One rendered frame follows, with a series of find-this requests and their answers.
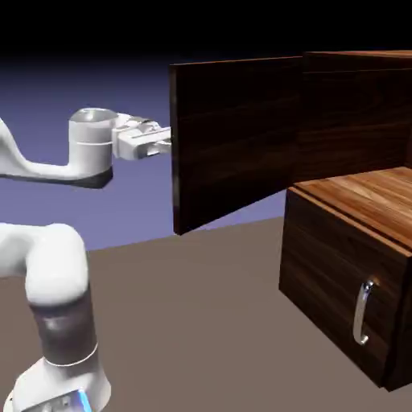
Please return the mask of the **dark wood cabinet door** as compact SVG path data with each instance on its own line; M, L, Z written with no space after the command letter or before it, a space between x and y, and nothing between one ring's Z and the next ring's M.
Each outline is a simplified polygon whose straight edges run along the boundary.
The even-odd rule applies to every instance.
M302 65L300 56L170 65L176 234L290 186Z

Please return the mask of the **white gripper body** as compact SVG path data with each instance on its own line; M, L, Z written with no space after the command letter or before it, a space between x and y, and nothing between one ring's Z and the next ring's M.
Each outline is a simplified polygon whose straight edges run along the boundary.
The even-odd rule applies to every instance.
M112 131L113 155L127 161L140 160L171 151L171 128L146 133L138 129Z

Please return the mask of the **dark wood cabinet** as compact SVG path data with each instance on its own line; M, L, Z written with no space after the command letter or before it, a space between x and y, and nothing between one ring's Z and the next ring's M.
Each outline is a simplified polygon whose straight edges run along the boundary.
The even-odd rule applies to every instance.
M288 189L412 252L412 51L308 52L301 107Z

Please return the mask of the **dark wood drawer front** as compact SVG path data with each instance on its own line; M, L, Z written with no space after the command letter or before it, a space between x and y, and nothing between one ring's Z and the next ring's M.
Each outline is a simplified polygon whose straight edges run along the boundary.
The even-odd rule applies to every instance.
M360 346L352 336L363 282L375 287ZM377 386L412 384L412 252L301 192L286 192L280 291Z

